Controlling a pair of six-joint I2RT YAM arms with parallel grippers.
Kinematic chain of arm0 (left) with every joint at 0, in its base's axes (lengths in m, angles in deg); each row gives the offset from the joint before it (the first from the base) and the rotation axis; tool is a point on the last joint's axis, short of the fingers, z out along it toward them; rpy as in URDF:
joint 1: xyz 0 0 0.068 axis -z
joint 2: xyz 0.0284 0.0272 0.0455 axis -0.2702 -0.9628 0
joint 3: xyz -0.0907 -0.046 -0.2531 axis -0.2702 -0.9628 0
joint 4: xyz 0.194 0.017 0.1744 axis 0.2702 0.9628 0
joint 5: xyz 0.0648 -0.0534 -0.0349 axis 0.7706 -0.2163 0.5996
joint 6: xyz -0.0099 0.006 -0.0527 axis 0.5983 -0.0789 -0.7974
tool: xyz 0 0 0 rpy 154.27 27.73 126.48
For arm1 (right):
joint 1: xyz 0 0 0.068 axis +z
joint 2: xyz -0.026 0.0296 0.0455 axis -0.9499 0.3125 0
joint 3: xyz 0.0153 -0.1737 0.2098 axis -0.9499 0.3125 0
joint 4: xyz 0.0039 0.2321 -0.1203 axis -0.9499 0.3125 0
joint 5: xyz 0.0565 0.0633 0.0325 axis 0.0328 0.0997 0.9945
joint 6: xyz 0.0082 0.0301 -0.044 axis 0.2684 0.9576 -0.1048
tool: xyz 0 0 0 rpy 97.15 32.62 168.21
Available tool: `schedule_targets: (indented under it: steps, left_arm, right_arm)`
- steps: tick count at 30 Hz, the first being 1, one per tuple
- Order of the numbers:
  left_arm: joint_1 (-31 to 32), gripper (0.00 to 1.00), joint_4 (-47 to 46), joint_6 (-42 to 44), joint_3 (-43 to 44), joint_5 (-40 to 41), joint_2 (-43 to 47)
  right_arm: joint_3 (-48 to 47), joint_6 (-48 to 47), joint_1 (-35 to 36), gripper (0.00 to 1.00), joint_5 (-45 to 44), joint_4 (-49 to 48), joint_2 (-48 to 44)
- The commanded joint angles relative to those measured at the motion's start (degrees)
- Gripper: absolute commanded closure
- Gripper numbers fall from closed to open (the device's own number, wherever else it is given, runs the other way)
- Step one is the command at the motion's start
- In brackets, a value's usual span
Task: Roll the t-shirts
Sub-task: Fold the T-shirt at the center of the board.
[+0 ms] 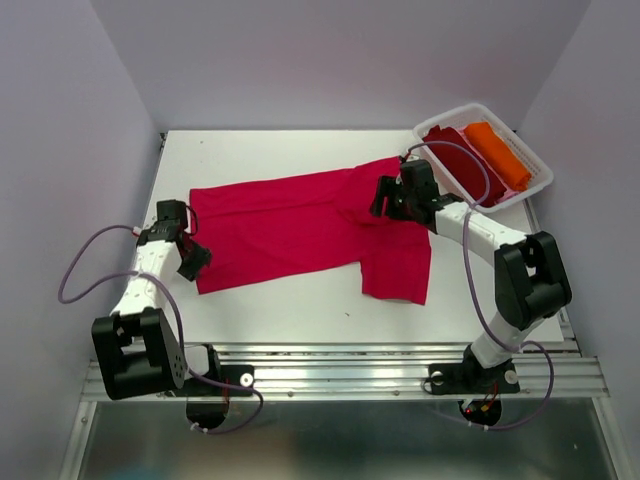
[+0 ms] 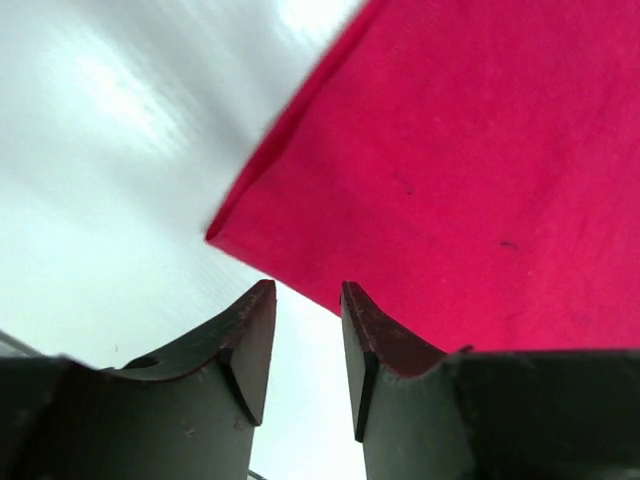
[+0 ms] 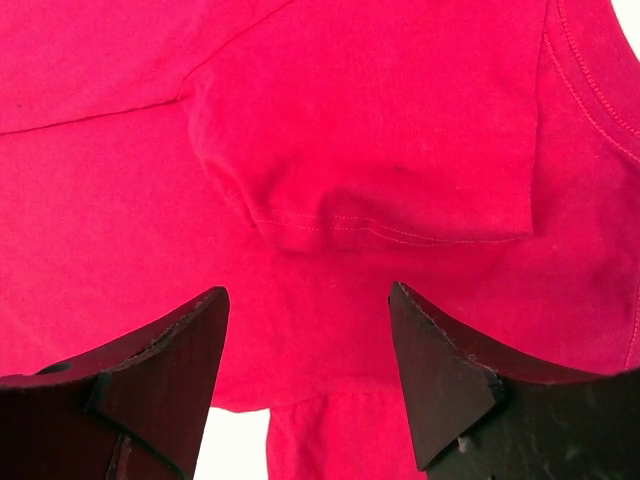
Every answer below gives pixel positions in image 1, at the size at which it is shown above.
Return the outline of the crimson red t shirt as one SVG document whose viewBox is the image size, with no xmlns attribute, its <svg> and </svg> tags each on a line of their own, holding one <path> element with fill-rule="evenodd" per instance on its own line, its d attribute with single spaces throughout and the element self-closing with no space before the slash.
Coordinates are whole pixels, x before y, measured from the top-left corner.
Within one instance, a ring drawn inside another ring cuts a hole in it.
<svg viewBox="0 0 640 480">
<path fill-rule="evenodd" d="M 425 228 L 373 216 L 378 180 L 397 158 L 354 168 L 194 188 L 196 241 L 213 258 L 196 280 L 202 294 L 357 263 L 361 291 L 425 304 L 431 245 Z"/>
</svg>

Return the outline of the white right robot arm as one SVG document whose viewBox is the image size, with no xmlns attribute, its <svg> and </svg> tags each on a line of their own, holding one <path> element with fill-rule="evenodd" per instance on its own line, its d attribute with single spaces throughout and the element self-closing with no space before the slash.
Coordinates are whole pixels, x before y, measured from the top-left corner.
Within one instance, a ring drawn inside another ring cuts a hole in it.
<svg viewBox="0 0 640 480">
<path fill-rule="evenodd" d="M 412 221 L 463 249 L 472 300 L 477 300 L 469 254 L 494 271 L 497 313 L 481 319 L 484 333 L 470 346 L 472 359 L 460 366 L 463 384 L 482 390 L 496 378 L 496 366 L 520 350 L 528 335 L 572 300 L 572 290 L 555 238 L 548 232 L 525 233 L 479 213 L 459 196 L 441 194 L 431 165 L 407 161 L 400 173 L 382 176 L 371 213 Z"/>
</svg>

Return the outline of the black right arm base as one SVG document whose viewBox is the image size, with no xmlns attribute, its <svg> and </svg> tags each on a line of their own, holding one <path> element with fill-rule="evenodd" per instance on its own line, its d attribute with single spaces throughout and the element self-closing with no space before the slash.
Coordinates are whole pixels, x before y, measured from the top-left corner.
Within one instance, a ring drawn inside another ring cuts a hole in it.
<svg viewBox="0 0 640 480">
<path fill-rule="evenodd" d="M 480 395 L 492 393 L 516 394 L 520 384 L 515 366 L 510 358 L 490 368 L 484 368 L 471 346 L 463 352 L 458 363 L 435 363 L 427 367 L 427 377 L 422 389 L 432 395 Z"/>
</svg>

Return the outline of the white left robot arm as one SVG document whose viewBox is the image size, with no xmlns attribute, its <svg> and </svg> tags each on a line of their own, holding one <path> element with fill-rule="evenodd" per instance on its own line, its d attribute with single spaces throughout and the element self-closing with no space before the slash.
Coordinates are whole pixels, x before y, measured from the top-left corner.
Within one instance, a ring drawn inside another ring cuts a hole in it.
<svg viewBox="0 0 640 480">
<path fill-rule="evenodd" d="M 112 400 L 182 388 L 184 348 L 164 312 L 174 275 L 189 282 L 211 263 L 209 249 L 194 240 L 195 212 L 183 201 L 156 204 L 156 220 L 136 242 L 133 272 L 112 312 L 94 321 L 92 340 L 107 395 Z"/>
</svg>

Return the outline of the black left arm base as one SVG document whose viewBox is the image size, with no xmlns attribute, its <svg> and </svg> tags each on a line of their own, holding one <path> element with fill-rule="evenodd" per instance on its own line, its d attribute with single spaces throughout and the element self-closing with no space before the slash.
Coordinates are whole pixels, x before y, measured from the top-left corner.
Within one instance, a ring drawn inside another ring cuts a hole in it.
<svg viewBox="0 0 640 480">
<path fill-rule="evenodd" d="M 164 392 L 167 397 L 251 397 L 247 388 L 255 381 L 255 368 L 246 363 L 226 364 L 221 361 L 219 352 L 211 344 L 190 345 L 185 347 L 188 365 L 208 380 L 223 384 L 223 387 L 202 382 L 186 373 L 180 389 Z"/>
</svg>

